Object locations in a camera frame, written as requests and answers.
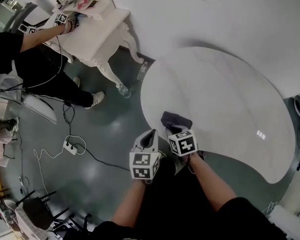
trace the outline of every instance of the white cube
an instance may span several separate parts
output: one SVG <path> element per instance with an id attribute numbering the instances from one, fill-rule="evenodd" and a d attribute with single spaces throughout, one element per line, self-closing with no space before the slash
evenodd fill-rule
<path id="1" fill-rule="evenodd" d="M 152 180 L 160 164 L 159 152 L 130 153 L 130 171 L 133 179 Z"/>
<path id="2" fill-rule="evenodd" d="M 198 151 L 197 140 L 193 130 L 186 130 L 168 136 L 168 139 L 172 152 L 179 157 Z"/>

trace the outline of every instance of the transparent container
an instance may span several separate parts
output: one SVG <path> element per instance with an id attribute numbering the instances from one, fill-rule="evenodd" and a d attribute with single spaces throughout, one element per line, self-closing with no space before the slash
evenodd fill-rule
<path id="1" fill-rule="evenodd" d="M 131 91 L 123 84 L 117 85 L 116 88 L 118 89 L 119 93 L 126 99 L 129 99 L 131 97 Z"/>
<path id="2" fill-rule="evenodd" d="M 147 71 L 148 71 L 148 62 L 145 62 L 142 64 L 136 79 L 141 82 L 145 78 Z"/>

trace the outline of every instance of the forearm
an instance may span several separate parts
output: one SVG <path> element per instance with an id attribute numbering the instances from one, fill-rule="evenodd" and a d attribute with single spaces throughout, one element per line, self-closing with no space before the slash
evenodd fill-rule
<path id="1" fill-rule="evenodd" d="M 112 221 L 119 226 L 133 228 L 138 218 L 145 190 L 145 184 L 141 180 L 135 180 L 116 210 Z"/>
<path id="2" fill-rule="evenodd" d="M 26 50 L 34 48 L 58 35 L 63 34 L 65 31 L 65 26 L 65 24 L 60 24 L 58 26 L 39 30 L 36 33 L 25 34 L 23 36 L 23 42 L 20 52 L 22 53 Z"/>
<path id="3" fill-rule="evenodd" d="M 225 203 L 237 197 L 230 186 L 197 153 L 192 154 L 190 165 L 215 211 L 218 211 Z"/>

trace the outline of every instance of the gray floor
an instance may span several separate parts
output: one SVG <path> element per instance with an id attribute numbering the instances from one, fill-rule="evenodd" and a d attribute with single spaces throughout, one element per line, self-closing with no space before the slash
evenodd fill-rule
<path id="1" fill-rule="evenodd" d="M 72 123 L 73 135 L 86 140 L 87 148 L 100 160 L 107 163 L 129 167 L 129 151 L 135 138 L 148 130 L 141 109 L 141 83 L 136 81 L 140 65 L 132 60 L 129 53 L 119 50 L 111 59 L 114 73 L 132 90 L 132 97 L 125 99 L 119 95 L 115 85 L 104 78 L 96 68 L 89 68 L 75 61 L 65 66 L 65 72 L 73 77 L 79 75 L 83 90 L 89 92 L 105 91 L 105 100 L 93 109 L 75 108 Z M 69 133 L 63 119 L 62 103 L 45 99 L 54 108 L 59 123 L 53 125 L 30 110 L 16 104 L 8 109 L 8 115 L 20 117 L 20 134 L 23 149 L 23 173 L 30 181 L 29 190 L 44 194 L 38 160 L 34 149 L 40 153 L 46 149 L 52 156 L 62 150 L 65 137 Z M 297 129 L 297 119 L 287 99 L 287 107 Z M 21 152 L 18 143 L 9 144 L 5 154 L 14 156 L 8 167 L 1 169 L 3 184 L 12 188 L 17 198 L 21 197 L 18 177 L 21 174 Z M 239 196 L 249 199 L 261 211 L 270 201 L 279 201 L 288 188 L 300 158 L 300 148 L 296 147 L 295 160 L 286 176 L 276 184 L 268 184 L 249 166 L 218 154 L 209 153 L 207 162 L 236 191 Z M 54 213 L 70 207 L 82 216 L 90 213 L 97 224 L 109 220 L 124 197 L 132 180 L 129 172 L 101 164 L 86 152 L 71 155 L 64 151 L 56 159 L 43 153 L 41 159 L 45 185 L 49 192 L 57 191 L 51 199 L 50 207 Z"/>

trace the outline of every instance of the power socket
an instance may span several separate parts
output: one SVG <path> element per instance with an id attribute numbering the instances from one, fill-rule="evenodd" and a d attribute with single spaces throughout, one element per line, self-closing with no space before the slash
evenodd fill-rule
<path id="1" fill-rule="evenodd" d="M 78 152 L 78 149 L 75 146 L 72 146 L 71 143 L 69 143 L 68 141 L 65 141 L 63 143 L 63 147 L 68 150 L 72 155 L 76 155 Z"/>

